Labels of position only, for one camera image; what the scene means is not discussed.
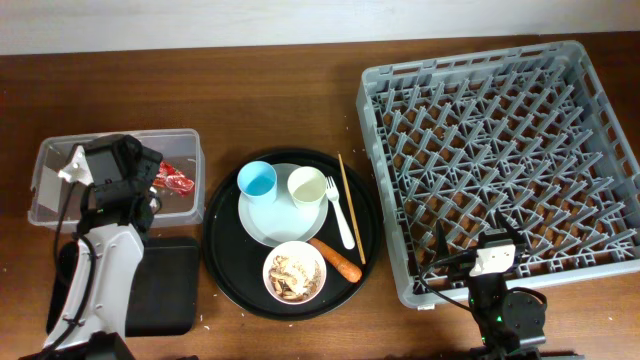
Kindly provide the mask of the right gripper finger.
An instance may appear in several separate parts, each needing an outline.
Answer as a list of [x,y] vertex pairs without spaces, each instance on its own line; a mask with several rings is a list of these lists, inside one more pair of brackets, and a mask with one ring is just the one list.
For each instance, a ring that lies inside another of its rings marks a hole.
[[450,255],[448,249],[448,243],[446,240],[446,233],[440,220],[436,221],[436,261],[442,260]]
[[510,225],[510,223],[506,220],[506,218],[501,214],[499,210],[495,211],[494,217],[497,223],[508,233],[509,238],[515,245],[523,244],[523,237],[521,236],[521,234]]

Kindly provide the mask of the red snack wrapper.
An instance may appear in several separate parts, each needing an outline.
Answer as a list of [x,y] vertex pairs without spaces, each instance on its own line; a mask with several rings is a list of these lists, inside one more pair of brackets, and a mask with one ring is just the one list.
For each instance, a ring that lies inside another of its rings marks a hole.
[[187,196],[195,190],[195,182],[171,164],[162,161],[153,181],[156,188],[167,188],[181,196]]

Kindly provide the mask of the orange carrot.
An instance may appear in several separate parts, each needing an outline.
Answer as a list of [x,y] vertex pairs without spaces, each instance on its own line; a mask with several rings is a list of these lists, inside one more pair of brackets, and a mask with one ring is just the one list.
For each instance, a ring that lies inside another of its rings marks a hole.
[[309,243],[316,248],[323,258],[328,261],[347,281],[350,283],[357,283],[360,281],[362,278],[362,271],[354,263],[316,238],[310,239]]

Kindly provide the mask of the light blue cup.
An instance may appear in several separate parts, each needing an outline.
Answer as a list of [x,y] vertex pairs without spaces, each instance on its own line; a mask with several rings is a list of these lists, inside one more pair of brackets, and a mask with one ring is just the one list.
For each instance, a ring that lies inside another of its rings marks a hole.
[[245,164],[237,175],[237,185],[244,196],[256,205],[272,204],[277,197],[277,173],[264,161]]

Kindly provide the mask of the food scraps and rice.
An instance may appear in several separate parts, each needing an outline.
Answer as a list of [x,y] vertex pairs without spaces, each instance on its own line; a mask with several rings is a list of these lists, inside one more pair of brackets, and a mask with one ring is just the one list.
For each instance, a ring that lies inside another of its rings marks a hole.
[[268,275],[278,297],[302,302],[318,291],[321,271],[318,262],[312,258],[277,255]]

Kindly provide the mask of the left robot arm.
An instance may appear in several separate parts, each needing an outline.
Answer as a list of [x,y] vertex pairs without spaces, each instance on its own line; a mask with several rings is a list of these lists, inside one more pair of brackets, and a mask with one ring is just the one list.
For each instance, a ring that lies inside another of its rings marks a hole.
[[125,134],[73,146],[57,175],[84,187],[72,234],[77,262],[60,316],[36,358],[129,356],[130,291],[159,203],[153,182],[162,160]]

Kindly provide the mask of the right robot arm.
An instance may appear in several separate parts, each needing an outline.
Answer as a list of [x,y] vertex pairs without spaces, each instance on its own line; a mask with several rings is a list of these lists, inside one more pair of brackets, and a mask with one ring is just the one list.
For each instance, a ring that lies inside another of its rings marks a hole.
[[445,267],[447,277],[468,288],[467,310],[478,325],[483,345],[470,351],[472,359],[539,359],[546,297],[538,291],[509,288],[506,276],[516,270],[526,241],[500,213],[496,227],[478,235],[477,244],[451,254],[440,222],[436,223],[437,251],[433,268]]

